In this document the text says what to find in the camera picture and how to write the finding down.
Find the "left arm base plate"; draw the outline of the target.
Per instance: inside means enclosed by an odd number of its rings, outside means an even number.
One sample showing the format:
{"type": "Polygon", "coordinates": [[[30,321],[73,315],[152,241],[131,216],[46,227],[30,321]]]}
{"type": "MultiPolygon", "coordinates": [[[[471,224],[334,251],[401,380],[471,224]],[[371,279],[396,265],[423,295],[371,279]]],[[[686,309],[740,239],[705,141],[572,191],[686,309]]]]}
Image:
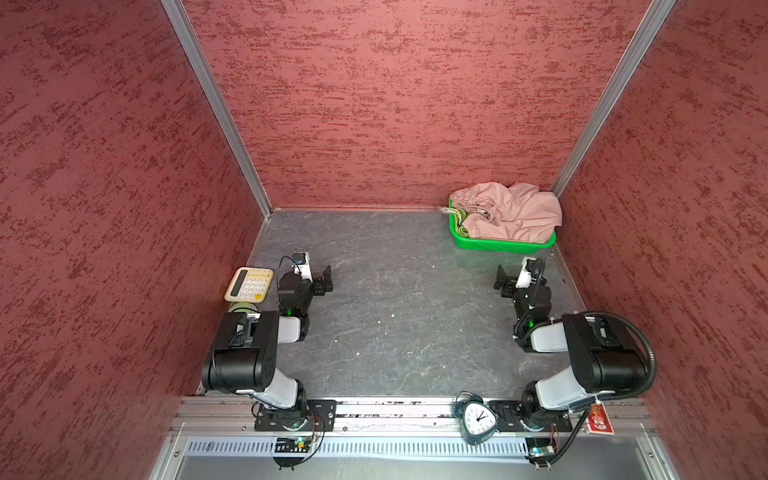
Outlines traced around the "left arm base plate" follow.
{"type": "Polygon", "coordinates": [[[290,409],[260,405],[255,413],[257,432],[329,432],[334,429],[336,400],[310,399],[290,409]]]}

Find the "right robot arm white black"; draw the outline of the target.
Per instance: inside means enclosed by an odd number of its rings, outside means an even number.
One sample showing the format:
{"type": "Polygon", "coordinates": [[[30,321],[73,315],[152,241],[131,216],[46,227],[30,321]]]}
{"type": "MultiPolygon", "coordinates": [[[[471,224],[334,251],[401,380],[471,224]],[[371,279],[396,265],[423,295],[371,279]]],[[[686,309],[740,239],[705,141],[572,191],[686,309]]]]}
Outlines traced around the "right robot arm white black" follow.
{"type": "Polygon", "coordinates": [[[516,275],[499,266],[493,288],[513,302],[513,339],[528,353],[566,353],[569,366],[530,382],[517,411],[531,431],[569,412],[586,412],[605,400],[636,397],[652,386],[657,359],[648,339],[630,320],[605,311],[550,317],[552,292],[545,262],[526,257],[516,275]]]}

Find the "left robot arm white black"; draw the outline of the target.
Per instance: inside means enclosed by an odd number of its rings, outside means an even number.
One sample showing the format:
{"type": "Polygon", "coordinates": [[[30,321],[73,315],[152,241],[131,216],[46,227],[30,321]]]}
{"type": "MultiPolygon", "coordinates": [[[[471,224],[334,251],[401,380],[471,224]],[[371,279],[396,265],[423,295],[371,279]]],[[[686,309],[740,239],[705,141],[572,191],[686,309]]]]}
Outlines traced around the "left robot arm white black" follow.
{"type": "Polygon", "coordinates": [[[332,267],[318,277],[296,258],[278,280],[278,308],[258,310],[274,278],[271,269],[241,267],[233,275],[225,299],[234,308],[222,318],[202,367],[205,390],[249,396],[275,412],[290,429],[310,416],[300,381],[277,368],[277,347],[302,342],[309,333],[312,300],[334,289],[332,267]]]}

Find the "pink shorts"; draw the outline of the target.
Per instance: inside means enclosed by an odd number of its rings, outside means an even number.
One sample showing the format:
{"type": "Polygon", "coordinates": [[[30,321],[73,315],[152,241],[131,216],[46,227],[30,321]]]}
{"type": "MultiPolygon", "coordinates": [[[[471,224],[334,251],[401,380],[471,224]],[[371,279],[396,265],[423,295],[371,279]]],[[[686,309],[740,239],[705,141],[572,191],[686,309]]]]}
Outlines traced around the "pink shorts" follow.
{"type": "Polygon", "coordinates": [[[544,244],[562,225],[557,196],[535,185],[486,182],[453,192],[450,207],[461,237],[544,244]]]}

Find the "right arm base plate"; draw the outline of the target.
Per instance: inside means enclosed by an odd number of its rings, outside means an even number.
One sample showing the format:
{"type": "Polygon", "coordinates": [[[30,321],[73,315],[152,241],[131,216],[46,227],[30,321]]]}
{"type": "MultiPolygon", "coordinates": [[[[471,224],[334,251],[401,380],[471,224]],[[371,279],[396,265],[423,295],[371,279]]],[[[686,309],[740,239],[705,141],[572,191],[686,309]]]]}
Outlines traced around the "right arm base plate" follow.
{"type": "Polygon", "coordinates": [[[567,411],[522,405],[517,400],[490,400],[487,404],[497,415],[500,432],[543,433],[552,427],[560,433],[573,430],[567,411]]]}

